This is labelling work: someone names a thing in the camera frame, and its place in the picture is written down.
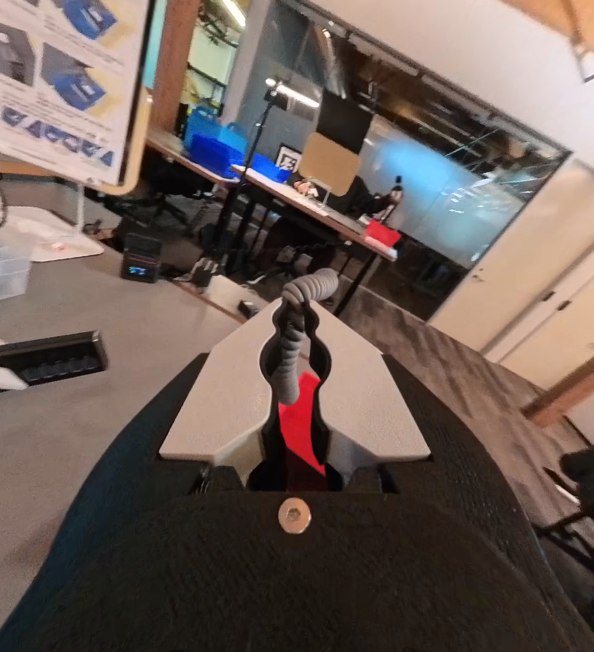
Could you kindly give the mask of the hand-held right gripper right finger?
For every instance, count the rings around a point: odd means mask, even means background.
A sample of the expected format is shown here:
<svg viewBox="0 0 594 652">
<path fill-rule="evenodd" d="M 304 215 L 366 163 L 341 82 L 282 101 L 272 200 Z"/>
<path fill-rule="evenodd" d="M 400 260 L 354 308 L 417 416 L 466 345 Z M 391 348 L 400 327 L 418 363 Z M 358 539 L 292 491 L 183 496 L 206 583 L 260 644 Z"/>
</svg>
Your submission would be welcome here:
<svg viewBox="0 0 594 652">
<path fill-rule="evenodd" d="M 431 451 L 383 354 L 318 303 L 304 306 L 309 364 L 319 378 L 311 444 L 320 464 L 377 466 Z"/>
</svg>

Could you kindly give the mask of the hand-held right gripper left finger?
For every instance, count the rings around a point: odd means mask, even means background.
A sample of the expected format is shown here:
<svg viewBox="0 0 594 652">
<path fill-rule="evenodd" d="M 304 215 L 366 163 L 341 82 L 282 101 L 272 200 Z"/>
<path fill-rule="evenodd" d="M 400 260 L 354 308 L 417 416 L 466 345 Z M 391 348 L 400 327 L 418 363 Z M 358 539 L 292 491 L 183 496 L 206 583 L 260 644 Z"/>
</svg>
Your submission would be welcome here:
<svg viewBox="0 0 594 652">
<path fill-rule="evenodd" d="M 285 463 L 278 403 L 269 377 L 281 359 L 277 299 L 240 325 L 206 355 L 159 455 L 214 467 L 256 468 Z"/>
</svg>

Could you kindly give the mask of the black usb hub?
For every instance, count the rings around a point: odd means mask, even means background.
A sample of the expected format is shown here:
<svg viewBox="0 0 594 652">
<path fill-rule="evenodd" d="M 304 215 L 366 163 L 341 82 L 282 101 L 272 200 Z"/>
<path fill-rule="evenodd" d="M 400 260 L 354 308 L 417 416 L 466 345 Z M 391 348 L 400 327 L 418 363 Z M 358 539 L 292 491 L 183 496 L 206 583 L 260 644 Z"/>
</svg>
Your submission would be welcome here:
<svg viewBox="0 0 594 652">
<path fill-rule="evenodd" d="M 15 372 L 28 387 L 89 376 L 106 371 L 108 366 L 108 357 L 98 331 L 0 346 L 0 367 Z"/>
</svg>

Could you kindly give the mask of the red plastic bin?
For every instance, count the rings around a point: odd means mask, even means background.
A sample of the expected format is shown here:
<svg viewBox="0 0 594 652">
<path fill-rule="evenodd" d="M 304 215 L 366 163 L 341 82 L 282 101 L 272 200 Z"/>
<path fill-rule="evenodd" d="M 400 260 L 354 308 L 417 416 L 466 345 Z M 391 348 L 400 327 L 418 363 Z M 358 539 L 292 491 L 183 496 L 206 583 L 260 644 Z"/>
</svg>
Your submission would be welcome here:
<svg viewBox="0 0 594 652">
<path fill-rule="evenodd" d="M 287 449 L 319 476 L 325 477 L 325 467 L 316 459 L 311 442 L 311 418 L 315 389 L 320 379 L 304 371 L 298 377 L 299 396 L 295 403 L 279 403 L 279 422 Z"/>
</svg>

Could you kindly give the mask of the white sign stand base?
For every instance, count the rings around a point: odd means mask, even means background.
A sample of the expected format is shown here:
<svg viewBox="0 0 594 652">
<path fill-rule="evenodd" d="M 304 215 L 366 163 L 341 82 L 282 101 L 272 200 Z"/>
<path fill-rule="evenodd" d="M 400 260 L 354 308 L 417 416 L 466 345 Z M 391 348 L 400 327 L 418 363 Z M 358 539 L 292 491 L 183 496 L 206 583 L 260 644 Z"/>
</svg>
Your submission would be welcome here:
<svg viewBox="0 0 594 652">
<path fill-rule="evenodd" d="M 32 263 L 99 256 L 105 250 L 75 224 L 38 207 L 10 207 L 0 242 Z"/>
</svg>

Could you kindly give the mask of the black battery charger dock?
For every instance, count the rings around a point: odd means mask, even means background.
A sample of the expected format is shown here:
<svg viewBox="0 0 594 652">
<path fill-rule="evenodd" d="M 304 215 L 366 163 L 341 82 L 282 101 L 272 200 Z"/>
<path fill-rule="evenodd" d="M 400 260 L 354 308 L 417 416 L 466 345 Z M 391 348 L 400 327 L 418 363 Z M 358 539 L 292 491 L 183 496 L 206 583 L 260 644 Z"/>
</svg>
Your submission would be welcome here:
<svg viewBox="0 0 594 652">
<path fill-rule="evenodd" d="M 209 288 L 211 281 L 219 274 L 220 261 L 211 257 L 204 257 L 194 267 L 191 284 L 197 291 L 205 292 Z"/>
</svg>

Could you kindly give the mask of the black charger case with screen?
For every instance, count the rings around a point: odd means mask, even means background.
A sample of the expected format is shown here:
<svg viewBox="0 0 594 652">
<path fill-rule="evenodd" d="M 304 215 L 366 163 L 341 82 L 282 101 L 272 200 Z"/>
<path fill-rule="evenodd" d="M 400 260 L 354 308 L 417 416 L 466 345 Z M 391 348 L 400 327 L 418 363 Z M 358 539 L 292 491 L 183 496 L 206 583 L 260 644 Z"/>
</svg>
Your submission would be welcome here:
<svg viewBox="0 0 594 652">
<path fill-rule="evenodd" d="M 128 233 L 123 240 L 120 276 L 124 280 L 154 284 L 161 269 L 162 241 Z"/>
</svg>

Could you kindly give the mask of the small red bin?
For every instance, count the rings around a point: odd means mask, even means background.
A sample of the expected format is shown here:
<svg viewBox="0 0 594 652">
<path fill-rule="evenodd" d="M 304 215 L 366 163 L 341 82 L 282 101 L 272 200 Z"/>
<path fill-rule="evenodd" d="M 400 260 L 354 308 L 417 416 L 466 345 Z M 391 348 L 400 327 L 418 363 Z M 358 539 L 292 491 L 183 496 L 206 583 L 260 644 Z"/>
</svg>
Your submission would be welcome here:
<svg viewBox="0 0 594 652">
<path fill-rule="evenodd" d="M 394 249 L 401 240 L 401 234 L 399 231 L 393 230 L 371 218 L 366 227 L 365 239 L 379 243 L 385 249 Z"/>
</svg>

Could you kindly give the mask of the white double door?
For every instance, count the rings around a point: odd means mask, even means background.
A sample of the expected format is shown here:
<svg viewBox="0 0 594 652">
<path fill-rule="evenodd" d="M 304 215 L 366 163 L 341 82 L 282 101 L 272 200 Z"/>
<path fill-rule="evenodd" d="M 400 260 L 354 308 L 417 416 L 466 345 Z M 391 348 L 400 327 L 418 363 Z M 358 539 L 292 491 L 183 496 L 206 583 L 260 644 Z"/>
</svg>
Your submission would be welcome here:
<svg viewBox="0 0 594 652">
<path fill-rule="evenodd" d="M 429 324 L 541 388 L 594 357 L 594 171 L 563 165 Z"/>
</svg>

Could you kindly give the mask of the long wooden table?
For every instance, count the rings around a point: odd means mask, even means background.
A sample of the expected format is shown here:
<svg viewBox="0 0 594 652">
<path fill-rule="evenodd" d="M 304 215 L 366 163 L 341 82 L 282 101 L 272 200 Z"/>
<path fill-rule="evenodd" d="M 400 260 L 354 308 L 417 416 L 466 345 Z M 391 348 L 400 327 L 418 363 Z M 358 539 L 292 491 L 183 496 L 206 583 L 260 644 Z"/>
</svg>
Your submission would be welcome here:
<svg viewBox="0 0 594 652">
<path fill-rule="evenodd" d="M 368 251 L 366 263 L 350 283 L 349 288 L 334 309 L 334 316 L 341 317 L 361 283 L 366 279 L 370 268 L 380 257 L 390 263 L 397 260 L 396 251 L 367 234 L 367 228 L 329 208 L 322 208 L 308 200 L 288 184 L 275 183 L 259 172 L 232 165 L 239 181 L 233 191 L 245 194 L 254 205 L 262 205 L 271 213 L 290 219 L 302 228 L 317 234 L 321 239 L 333 241 L 335 232 L 342 242 L 353 242 Z"/>
<path fill-rule="evenodd" d="M 175 135 L 151 128 L 141 168 L 154 200 L 156 212 L 150 228 L 163 232 L 175 249 L 192 242 L 207 255 L 227 256 L 232 270 L 244 266 L 249 248 L 234 245 L 228 231 L 238 200 L 240 177 L 229 179 L 192 162 Z"/>
</svg>

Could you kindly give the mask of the blue plastic bin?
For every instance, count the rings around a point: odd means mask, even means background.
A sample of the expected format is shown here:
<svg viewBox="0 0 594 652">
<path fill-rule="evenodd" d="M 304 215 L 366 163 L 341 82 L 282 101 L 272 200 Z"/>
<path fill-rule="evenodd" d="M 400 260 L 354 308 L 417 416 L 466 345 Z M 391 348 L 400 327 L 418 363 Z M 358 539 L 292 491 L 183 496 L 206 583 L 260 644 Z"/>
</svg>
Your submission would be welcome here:
<svg viewBox="0 0 594 652">
<path fill-rule="evenodd" d="M 192 136 L 187 152 L 190 161 L 225 179 L 237 176 L 232 166 L 245 163 L 243 152 L 203 134 Z"/>
<path fill-rule="evenodd" d="M 274 162 L 259 153 L 253 155 L 250 169 L 279 184 L 286 183 L 292 175 L 287 170 L 278 168 Z"/>
</svg>

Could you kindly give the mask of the framed tag sign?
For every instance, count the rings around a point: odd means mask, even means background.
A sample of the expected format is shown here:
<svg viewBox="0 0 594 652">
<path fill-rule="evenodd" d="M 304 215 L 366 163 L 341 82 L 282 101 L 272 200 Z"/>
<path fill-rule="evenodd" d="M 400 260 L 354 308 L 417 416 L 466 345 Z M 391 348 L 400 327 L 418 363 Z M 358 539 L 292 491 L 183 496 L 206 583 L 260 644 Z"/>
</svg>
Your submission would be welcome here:
<svg viewBox="0 0 594 652">
<path fill-rule="evenodd" d="M 298 170 L 302 153 L 301 151 L 282 143 L 277 151 L 275 165 L 287 170 L 290 174 Z"/>
</svg>

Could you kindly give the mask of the poster sign on wooden board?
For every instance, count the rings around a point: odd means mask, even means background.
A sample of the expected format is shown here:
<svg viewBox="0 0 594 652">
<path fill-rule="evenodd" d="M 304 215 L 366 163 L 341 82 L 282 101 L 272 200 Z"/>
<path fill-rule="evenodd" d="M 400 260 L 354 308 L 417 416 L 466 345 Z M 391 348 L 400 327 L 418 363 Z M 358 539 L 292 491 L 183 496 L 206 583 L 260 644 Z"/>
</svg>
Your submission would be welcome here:
<svg viewBox="0 0 594 652">
<path fill-rule="evenodd" d="M 125 188 L 156 1 L 0 1 L 0 155 Z"/>
</svg>

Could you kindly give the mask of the blue carry bag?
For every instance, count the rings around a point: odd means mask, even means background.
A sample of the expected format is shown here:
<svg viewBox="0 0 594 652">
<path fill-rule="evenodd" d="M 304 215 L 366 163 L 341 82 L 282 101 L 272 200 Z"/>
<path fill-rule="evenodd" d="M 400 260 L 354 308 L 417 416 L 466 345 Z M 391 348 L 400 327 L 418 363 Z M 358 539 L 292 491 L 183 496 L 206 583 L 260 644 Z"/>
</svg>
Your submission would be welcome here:
<svg viewBox="0 0 594 652">
<path fill-rule="evenodd" d="M 195 106 L 187 114 L 182 142 L 186 151 L 190 150 L 193 136 L 202 135 L 245 153 L 247 139 L 244 128 L 236 122 L 222 125 L 215 110 L 205 106 Z"/>
</svg>

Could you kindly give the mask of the black hanging panel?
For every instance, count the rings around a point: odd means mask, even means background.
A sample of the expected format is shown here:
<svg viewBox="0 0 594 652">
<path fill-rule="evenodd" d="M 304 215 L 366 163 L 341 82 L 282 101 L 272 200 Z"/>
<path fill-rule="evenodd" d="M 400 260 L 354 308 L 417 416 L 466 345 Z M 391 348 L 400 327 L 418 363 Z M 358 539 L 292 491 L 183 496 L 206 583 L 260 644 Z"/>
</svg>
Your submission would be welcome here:
<svg viewBox="0 0 594 652">
<path fill-rule="evenodd" d="M 315 131 L 350 152 L 360 154 L 372 120 L 370 110 L 324 89 Z"/>
</svg>

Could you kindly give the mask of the black tripod light stand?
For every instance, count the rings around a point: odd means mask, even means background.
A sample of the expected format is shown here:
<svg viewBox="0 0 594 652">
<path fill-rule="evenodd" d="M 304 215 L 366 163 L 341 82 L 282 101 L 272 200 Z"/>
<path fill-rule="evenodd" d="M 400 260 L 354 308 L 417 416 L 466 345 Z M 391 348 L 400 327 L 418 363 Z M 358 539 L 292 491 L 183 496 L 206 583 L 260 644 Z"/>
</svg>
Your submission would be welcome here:
<svg viewBox="0 0 594 652">
<path fill-rule="evenodd" d="M 225 274 L 226 276 L 231 276 L 234 273 L 234 268 L 236 261 L 238 259 L 238 254 L 240 251 L 244 251 L 244 236 L 251 222 L 253 213 L 255 211 L 255 202 L 252 199 L 252 196 L 249 193 L 249 181 L 247 179 L 247 171 L 251 168 L 256 151 L 258 149 L 260 139 L 265 131 L 266 124 L 269 118 L 271 110 L 277 106 L 279 103 L 278 97 L 282 95 L 285 91 L 284 79 L 277 79 L 273 85 L 269 86 L 266 90 L 264 100 L 266 101 L 266 107 L 263 110 L 260 118 L 256 122 L 256 131 L 255 135 L 248 152 L 247 158 L 245 159 L 244 169 L 240 174 L 240 182 L 238 184 L 238 189 L 236 190 L 236 195 L 244 194 L 247 198 L 247 204 L 243 211 L 243 214 L 240 218 L 239 226 L 236 230 L 236 233 L 232 240 L 232 246 L 227 252 L 227 260 L 224 260 L 225 263 Z"/>
</svg>

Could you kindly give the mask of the wooden pillar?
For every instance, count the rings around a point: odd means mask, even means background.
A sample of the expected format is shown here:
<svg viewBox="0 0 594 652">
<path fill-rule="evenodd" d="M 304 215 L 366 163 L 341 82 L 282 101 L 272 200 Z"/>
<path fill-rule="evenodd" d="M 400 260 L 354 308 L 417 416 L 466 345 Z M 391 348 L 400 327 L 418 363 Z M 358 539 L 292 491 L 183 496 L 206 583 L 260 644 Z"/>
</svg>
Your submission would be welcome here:
<svg viewBox="0 0 594 652">
<path fill-rule="evenodd" d="M 167 1 L 152 89 L 151 125 L 175 132 L 189 51 L 202 1 Z"/>
</svg>

